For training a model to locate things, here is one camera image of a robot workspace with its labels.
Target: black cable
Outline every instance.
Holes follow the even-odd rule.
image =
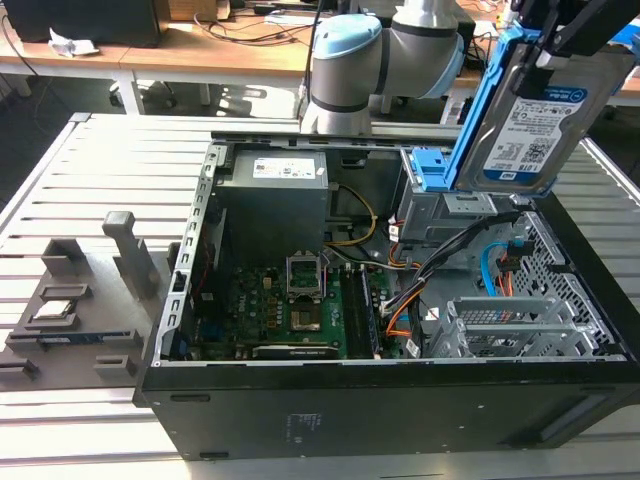
[[[293,34],[287,32],[287,30],[285,30],[285,28],[282,25],[280,25],[279,23],[277,23],[276,25],[278,25],[280,27],[280,29],[283,31],[283,33],[286,33],[287,35],[289,35],[289,37],[291,37],[291,39],[293,41],[300,42],[303,45],[306,45],[307,47],[309,46],[309,44],[307,42],[305,42],[304,40],[300,40],[298,37],[294,37]]]
[[[409,327],[411,330],[410,338],[418,347],[418,355],[416,358],[422,358],[422,346],[424,345],[425,336],[420,323],[420,305],[418,302],[411,302],[411,305],[407,308],[407,315],[409,316]]]
[[[429,258],[416,271],[412,285],[391,298],[387,305],[392,306],[396,303],[403,303],[406,299],[411,297],[411,295],[424,288],[427,280],[435,273],[435,270],[444,265],[449,257],[463,248],[466,248],[481,231],[501,223],[512,223],[516,221],[520,215],[521,212],[513,211],[501,213],[494,217],[486,217],[477,220],[464,230],[458,232],[429,256]]]
[[[487,35],[489,35],[489,46],[485,51],[480,45],[476,43],[476,39],[485,38]],[[491,47],[493,45],[493,35],[491,34],[491,32],[485,32],[482,35],[476,35],[475,37],[472,37],[471,40],[473,42],[474,47],[482,51],[485,58],[484,63],[485,63],[485,70],[486,70],[487,68],[489,68],[489,60],[491,59]]]
[[[347,232],[347,235],[349,235],[349,240],[354,240],[353,229],[350,228]],[[371,255],[369,255],[369,252],[367,252],[367,250],[361,244],[354,245],[354,247],[358,249],[358,251],[362,254],[364,258],[366,258],[370,262],[374,261],[373,258],[371,258]]]
[[[33,123],[36,125],[36,127],[38,127],[38,130],[40,130],[44,135],[47,136],[53,136],[53,134],[42,125],[40,125],[40,122],[38,122],[38,111],[40,110],[40,105],[42,104],[42,101],[47,94],[47,90],[49,90],[49,87],[51,86],[51,82],[53,82],[53,78],[50,78],[47,84],[42,89],[42,95],[40,95],[40,99],[36,103],[36,107],[33,109]]]
[[[475,10],[482,13],[493,13],[498,9],[497,5],[492,5],[490,3],[487,3],[487,4],[489,5],[490,10],[485,10],[484,8],[480,8],[477,2],[465,3],[464,5],[460,5],[460,7],[462,8],[473,7]]]
[[[353,255],[349,255],[348,253],[346,253],[344,250],[338,248],[338,247],[331,247],[332,250],[336,251],[337,253],[339,253],[340,255],[342,255],[345,258],[348,258],[349,260],[351,260],[354,263],[359,263],[362,260],[357,259],[356,257],[354,257]],[[369,258],[365,258],[365,260],[370,261],[370,262],[375,262],[375,260],[372,260],[371,257]]]
[[[484,48],[482,48],[480,45],[477,44],[476,38],[480,38],[480,37],[473,37],[471,39],[471,42],[472,42],[473,48],[475,48],[476,50],[476,58],[478,59],[478,61],[482,62],[483,71],[486,71],[487,68],[489,68],[489,55],[487,54]]]
[[[196,23],[196,25],[198,25],[202,29],[203,32],[211,35],[212,37],[218,40],[237,43],[240,45],[247,45],[247,46],[266,47],[266,46],[291,44],[295,41],[298,41],[298,39],[295,38],[293,35],[291,35],[290,32],[300,31],[300,30],[304,30],[305,28],[309,28],[309,25],[298,25],[296,27],[291,27],[287,29],[281,28],[282,31],[280,32],[273,32],[266,35],[262,35],[260,37],[239,38],[239,37],[231,37],[229,35],[222,35],[220,33],[212,31],[211,28],[213,27],[213,25],[220,25],[225,32],[227,29],[223,25],[221,25],[220,22],[210,22],[210,25],[207,28],[201,23],[200,19],[198,18],[198,15],[199,15],[198,13],[194,14],[193,21]],[[240,31],[255,25],[260,25],[262,23],[264,22],[257,22],[251,25],[245,25],[242,28],[229,29],[229,30]]]
[[[333,245],[325,245],[325,248],[327,250],[330,250],[334,253],[334,255],[342,258],[342,260],[345,260],[347,262],[353,262],[353,263],[361,263],[363,265],[373,265],[379,268],[384,268],[386,270],[403,270],[404,268],[400,268],[400,267],[392,267],[390,265],[387,265],[386,263],[381,263],[381,262],[376,262],[376,261],[369,261],[369,260],[358,260],[355,257],[352,257],[351,255],[348,255],[346,253],[344,253],[344,251],[338,249],[337,247],[334,247]]]
[[[316,28],[318,27],[318,20],[320,20],[320,14],[324,8],[324,0],[318,0],[318,8],[316,9],[316,15],[313,17],[313,27],[311,28],[311,41],[309,42],[309,50],[307,51],[307,64],[304,67],[304,86],[307,89],[307,103],[311,103],[311,55],[313,53],[313,43],[316,40]]]
[[[11,49],[15,52],[16,55],[18,55],[18,57],[20,58],[20,60],[22,60],[22,63],[24,63],[24,65],[31,70],[31,72],[36,76],[36,78],[39,78],[40,75],[38,74],[38,72],[36,72],[33,67],[31,65],[29,65],[29,62],[27,62],[27,60],[20,54],[20,52],[18,51],[18,49],[16,48],[16,46],[13,44],[13,42],[11,41],[11,39],[9,38],[9,34],[7,33],[7,28],[5,27],[4,21],[8,20],[9,17],[7,15],[3,15],[2,16],[2,20],[0,20],[0,25],[2,26],[2,33],[4,34],[4,38],[7,41],[7,43],[9,44],[9,46],[11,47]],[[62,98],[60,98],[60,96],[56,93],[56,91],[52,88],[51,90],[51,94],[56,98],[56,100],[58,100],[58,102],[60,102],[60,104],[65,108],[65,110],[68,113],[72,113],[71,109],[69,108],[69,106],[65,103],[64,100],[62,100]]]

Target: yellow cable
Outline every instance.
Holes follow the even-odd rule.
[[[369,227],[369,231],[363,237],[354,238],[353,240],[344,240],[341,242],[327,242],[325,243],[325,245],[329,245],[330,247],[350,247],[352,245],[359,245],[362,242],[366,242],[373,236],[373,232],[376,231],[376,214],[373,211],[373,208],[371,208],[369,202],[367,202],[364,197],[356,192],[353,188],[341,183],[338,184],[338,187],[349,190],[358,200],[362,202],[365,207],[367,207],[367,210],[369,210],[369,215],[371,216],[371,226]]]

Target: slotted metal surface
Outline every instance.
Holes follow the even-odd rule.
[[[38,257],[52,235],[79,236],[88,251],[115,251],[100,225],[107,210],[126,207],[138,219],[136,234],[145,238],[149,249],[163,250],[182,236],[197,166],[212,130],[290,133],[296,128],[295,122],[281,120],[121,115],[93,115],[86,122],[70,123],[0,214],[0,345],[33,294],[44,268]],[[386,135],[447,137],[450,130],[420,125],[385,130],[374,125],[374,133]],[[640,231],[638,207],[619,186],[625,187],[624,179],[610,173],[615,167],[594,146],[586,147],[603,166],[579,148],[555,191],[623,289],[640,305],[640,247],[636,237],[620,236]],[[131,406],[132,394],[132,389],[3,392],[0,385],[0,465],[48,465],[3,468],[0,476],[471,479],[554,474],[577,478],[593,472],[613,478],[611,474],[622,472],[640,478],[637,407],[614,414],[566,448],[553,451],[448,455],[443,444],[442,454],[431,455],[185,466],[151,410]]]

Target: desk leg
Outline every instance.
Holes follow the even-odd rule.
[[[382,95],[382,104],[380,105],[380,113],[386,115],[391,111],[391,102],[393,95]]]
[[[200,105],[208,107],[211,105],[211,91],[208,83],[201,83],[200,87]]]
[[[470,88],[453,88],[447,97],[444,112],[440,118],[441,125],[457,125],[460,112],[467,98],[473,97],[475,90]]]
[[[27,83],[27,75],[10,75],[9,83],[13,88],[16,89],[18,95],[21,97],[30,97],[31,96],[31,88]]]
[[[114,80],[118,82],[124,111],[127,115],[144,115],[142,95],[138,90],[138,84],[133,72],[125,70],[117,72],[114,74]]]

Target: blue latch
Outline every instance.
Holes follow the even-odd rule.
[[[411,152],[411,168],[423,190],[448,190],[444,181],[447,161],[442,152],[435,148],[414,148]]]

